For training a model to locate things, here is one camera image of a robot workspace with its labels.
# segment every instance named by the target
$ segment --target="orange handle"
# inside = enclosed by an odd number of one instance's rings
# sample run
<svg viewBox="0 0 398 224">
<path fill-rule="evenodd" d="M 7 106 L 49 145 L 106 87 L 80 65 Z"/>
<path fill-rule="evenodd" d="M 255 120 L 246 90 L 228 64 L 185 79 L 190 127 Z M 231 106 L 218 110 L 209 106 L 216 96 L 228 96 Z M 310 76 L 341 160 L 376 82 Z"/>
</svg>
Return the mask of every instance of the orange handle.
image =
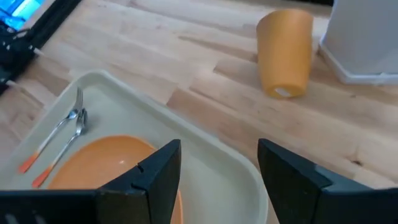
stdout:
<svg viewBox="0 0 398 224">
<path fill-rule="evenodd" d="M 35 180 L 33 180 L 32 187 L 33 188 L 39 188 L 43 182 L 46 180 L 46 178 L 49 176 L 53 166 L 49 166 L 45 171 L 43 171 L 42 174 L 40 174 L 38 177 L 36 177 Z"/>
<path fill-rule="evenodd" d="M 31 165 L 36 161 L 36 159 L 38 158 L 38 155 L 39 154 L 35 152 L 33 155 L 31 155 L 29 158 L 27 158 L 27 160 L 18 167 L 18 171 L 21 174 L 24 174 L 31 167 Z"/>
</svg>

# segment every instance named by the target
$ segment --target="wooden table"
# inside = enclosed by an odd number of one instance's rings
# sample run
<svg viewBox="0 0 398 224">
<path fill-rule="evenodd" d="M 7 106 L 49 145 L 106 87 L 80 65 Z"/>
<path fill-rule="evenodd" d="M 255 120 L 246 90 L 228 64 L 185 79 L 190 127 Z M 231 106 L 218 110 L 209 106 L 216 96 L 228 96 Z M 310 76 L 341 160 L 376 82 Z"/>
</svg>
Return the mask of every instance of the wooden table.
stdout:
<svg viewBox="0 0 398 224">
<path fill-rule="evenodd" d="M 23 90 L 0 97 L 0 162 L 71 80 L 102 68 L 255 164 L 257 140 L 269 138 L 370 187 L 397 186 L 398 88 L 343 85 L 315 55 L 306 96 L 281 101 L 263 94 L 255 28 L 282 7 L 316 16 L 317 46 L 329 7 L 281 0 L 82 0 L 42 49 L 46 57 L 18 81 Z M 277 223 L 273 213 L 269 223 Z"/>
</svg>

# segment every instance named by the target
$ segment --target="metal spoon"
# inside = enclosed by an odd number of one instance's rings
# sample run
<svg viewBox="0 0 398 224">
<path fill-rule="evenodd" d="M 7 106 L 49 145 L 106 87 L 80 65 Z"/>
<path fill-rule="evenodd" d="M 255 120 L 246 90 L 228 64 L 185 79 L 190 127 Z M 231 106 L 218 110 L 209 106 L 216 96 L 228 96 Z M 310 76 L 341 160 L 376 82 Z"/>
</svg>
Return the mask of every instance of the metal spoon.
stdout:
<svg viewBox="0 0 398 224">
<path fill-rule="evenodd" d="M 55 134 L 58 133 L 58 131 L 64 126 L 64 124 L 68 123 L 68 121 L 70 120 L 75 119 L 78 116 L 78 114 L 81 113 L 82 107 L 83 107 L 83 92 L 78 87 L 75 105 L 73 105 L 73 108 L 69 111 L 68 115 L 56 125 L 56 127 L 52 130 L 50 135 L 41 143 L 41 145 L 33 153 L 33 155 L 27 158 L 27 160 L 24 161 L 19 166 L 18 171 L 21 174 L 25 173 L 32 166 L 32 164 L 36 161 L 40 153 L 42 153 L 43 149 L 49 144 L 49 142 L 54 138 Z"/>
<path fill-rule="evenodd" d="M 76 121 L 76 133 L 70 138 L 70 140 L 66 143 L 66 145 L 63 147 L 63 149 L 58 153 L 56 158 L 53 160 L 53 162 L 41 173 L 36 179 L 33 181 L 32 186 L 34 188 L 39 188 L 43 182 L 46 180 L 46 178 L 49 176 L 51 173 L 52 169 L 57 165 L 58 161 L 61 159 L 61 157 L 64 155 L 64 153 L 69 149 L 69 147 L 72 145 L 72 143 L 82 134 L 85 133 L 86 131 L 86 122 L 87 122 L 87 111 L 86 109 L 82 109 L 81 113 L 77 117 Z"/>
</svg>

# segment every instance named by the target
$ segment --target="orange plate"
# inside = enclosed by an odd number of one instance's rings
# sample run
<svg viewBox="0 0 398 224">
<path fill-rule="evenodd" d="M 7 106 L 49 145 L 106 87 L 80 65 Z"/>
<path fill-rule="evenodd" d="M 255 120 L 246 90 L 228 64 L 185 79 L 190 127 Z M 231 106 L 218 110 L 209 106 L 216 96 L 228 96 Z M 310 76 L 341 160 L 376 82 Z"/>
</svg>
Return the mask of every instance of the orange plate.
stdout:
<svg viewBox="0 0 398 224">
<path fill-rule="evenodd" d="M 133 168 L 153 151 L 153 146 L 132 136 L 101 138 L 72 155 L 48 189 L 96 189 Z M 183 223 L 179 191 L 170 223 Z"/>
</svg>

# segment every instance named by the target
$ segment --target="white tray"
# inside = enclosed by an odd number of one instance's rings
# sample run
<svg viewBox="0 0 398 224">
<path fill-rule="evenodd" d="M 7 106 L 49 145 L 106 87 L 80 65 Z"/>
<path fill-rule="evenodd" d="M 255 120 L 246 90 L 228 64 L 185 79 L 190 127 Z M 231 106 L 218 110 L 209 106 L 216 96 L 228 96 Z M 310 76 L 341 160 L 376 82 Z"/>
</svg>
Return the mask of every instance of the white tray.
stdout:
<svg viewBox="0 0 398 224">
<path fill-rule="evenodd" d="M 129 134 L 159 148 L 182 141 L 180 190 L 186 224 L 265 224 L 268 199 L 260 173 L 244 156 L 173 114 L 106 72 L 90 72 L 71 83 L 52 109 L 0 170 L 0 189 L 31 189 L 31 183 L 54 159 L 75 130 L 69 122 L 50 142 L 26 174 L 17 166 L 28 158 L 67 115 L 76 88 L 84 94 L 88 132 L 73 143 L 42 188 L 79 148 L 103 136 Z"/>
</svg>

